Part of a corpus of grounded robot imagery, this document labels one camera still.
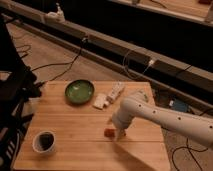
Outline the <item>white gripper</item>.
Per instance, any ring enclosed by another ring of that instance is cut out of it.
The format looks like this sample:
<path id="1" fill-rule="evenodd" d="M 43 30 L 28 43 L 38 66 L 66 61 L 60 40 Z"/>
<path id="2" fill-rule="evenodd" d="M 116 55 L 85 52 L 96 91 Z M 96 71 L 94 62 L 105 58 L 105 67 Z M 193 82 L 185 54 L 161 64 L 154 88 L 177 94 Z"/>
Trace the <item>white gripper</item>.
<path id="1" fill-rule="evenodd" d="M 126 135 L 124 131 L 132 123 L 133 117 L 131 115 L 125 115 L 123 113 L 116 113 L 112 116 L 112 123 L 117 128 L 115 130 L 115 138 L 120 139 Z"/>

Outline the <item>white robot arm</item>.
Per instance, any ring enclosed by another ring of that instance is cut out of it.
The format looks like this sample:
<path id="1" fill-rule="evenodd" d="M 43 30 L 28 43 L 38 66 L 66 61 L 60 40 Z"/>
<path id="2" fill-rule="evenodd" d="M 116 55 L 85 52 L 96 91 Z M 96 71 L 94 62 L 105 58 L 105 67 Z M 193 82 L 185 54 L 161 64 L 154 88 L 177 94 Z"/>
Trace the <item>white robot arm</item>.
<path id="1" fill-rule="evenodd" d="M 119 109 L 111 117 L 111 122 L 119 132 L 123 132 L 135 117 L 152 121 L 213 149 L 213 119 L 211 118 L 149 104 L 142 90 L 121 100 Z"/>

